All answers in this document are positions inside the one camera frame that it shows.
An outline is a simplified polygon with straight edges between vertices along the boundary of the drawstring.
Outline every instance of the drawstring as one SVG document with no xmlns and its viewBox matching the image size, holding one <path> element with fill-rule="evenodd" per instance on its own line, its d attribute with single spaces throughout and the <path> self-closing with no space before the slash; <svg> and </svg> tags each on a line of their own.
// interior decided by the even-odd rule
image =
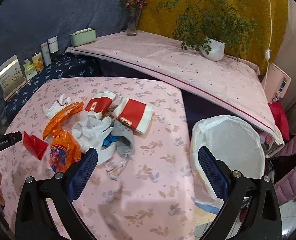
<svg viewBox="0 0 296 240">
<path fill-rule="evenodd" d="M 113 168 L 110 171 L 106 171 L 108 178 L 111 179 L 111 180 L 117 181 L 118 177 L 120 176 L 120 174 L 122 173 L 122 171 L 126 167 L 128 160 L 129 159 L 128 159 L 128 156 L 127 156 L 122 161 L 120 161 L 116 165 L 114 165 Z M 117 175 L 112 175 L 111 173 L 113 171 L 115 171 L 116 169 L 118 170 Z"/>
</svg>

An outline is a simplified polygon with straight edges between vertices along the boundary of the white container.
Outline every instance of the white container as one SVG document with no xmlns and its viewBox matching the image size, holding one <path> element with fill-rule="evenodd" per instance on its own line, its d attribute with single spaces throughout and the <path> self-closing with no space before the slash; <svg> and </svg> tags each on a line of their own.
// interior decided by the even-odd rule
<svg viewBox="0 0 296 240">
<path fill-rule="evenodd" d="M 51 64 L 51 58 L 50 58 L 50 52 L 49 52 L 49 47 L 48 47 L 48 43 L 42 43 L 40 45 L 41 47 L 41 51 L 42 51 L 42 56 L 43 56 L 43 63 L 48 66 Z"/>
<path fill-rule="evenodd" d="M 50 53 L 55 53 L 59 50 L 57 37 L 48 39 L 48 45 L 49 45 Z"/>
<path fill-rule="evenodd" d="M 209 51 L 209 54 L 206 53 L 205 50 L 200 48 L 201 54 L 212 61 L 218 61 L 221 60 L 225 56 L 225 44 L 219 41 L 215 41 L 213 39 L 209 39 L 211 43 L 209 43 L 209 46 L 211 47 L 211 51 Z"/>
</svg>

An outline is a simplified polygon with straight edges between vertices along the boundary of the glass vase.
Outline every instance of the glass vase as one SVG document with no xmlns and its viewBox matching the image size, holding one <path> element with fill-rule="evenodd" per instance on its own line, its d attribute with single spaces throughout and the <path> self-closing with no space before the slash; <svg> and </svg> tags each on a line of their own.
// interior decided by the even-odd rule
<svg viewBox="0 0 296 240">
<path fill-rule="evenodd" d="M 137 24 L 139 20 L 140 9 L 132 9 L 128 11 L 128 36 L 136 36 L 137 35 Z"/>
</svg>

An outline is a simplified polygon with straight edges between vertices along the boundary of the blue gripper pad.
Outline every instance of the blue gripper pad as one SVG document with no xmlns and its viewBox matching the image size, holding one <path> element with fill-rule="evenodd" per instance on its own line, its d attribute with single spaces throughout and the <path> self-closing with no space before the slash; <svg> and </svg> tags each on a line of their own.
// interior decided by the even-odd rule
<svg viewBox="0 0 296 240">
<path fill-rule="evenodd" d="M 208 152 L 210 153 L 208 148 L 205 146 L 201 147 L 198 151 L 198 161 L 216 193 L 216 196 L 226 202 L 229 197 L 228 182 Z"/>
<path fill-rule="evenodd" d="M 78 199 L 86 186 L 93 170 L 98 163 L 98 153 L 95 149 L 88 151 L 86 156 L 81 160 L 80 167 L 72 176 L 67 185 L 67 198 L 70 203 Z"/>
</svg>

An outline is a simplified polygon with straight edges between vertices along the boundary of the table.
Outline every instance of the table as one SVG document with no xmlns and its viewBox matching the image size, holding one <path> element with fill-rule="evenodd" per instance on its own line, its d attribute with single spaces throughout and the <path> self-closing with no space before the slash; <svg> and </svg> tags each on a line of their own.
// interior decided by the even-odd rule
<svg viewBox="0 0 296 240">
<path fill-rule="evenodd" d="M 96 167 L 73 206 L 99 240 L 194 239 L 194 190 L 189 165 L 189 135 L 180 90 L 161 81 L 132 78 L 66 78 L 46 82 L 19 111 L 7 132 L 25 130 L 41 138 L 48 119 L 41 106 L 49 107 L 65 94 L 73 102 L 99 91 L 117 95 L 113 104 L 129 97 L 153 106 L 151 125 L 144 135 L 135 134 L 133 161 L 117 181 L 106 170 L 120 160 Z M 1 189 L 6 201 L 5 218 L 14 229 L 16 209 L 24 180 L 53 176 L 49 147 L 42 161 L 22 143 L 0 152 Z M 50 211 L 63 236 L 68 238 L 51 202 Z"/>
</svg>

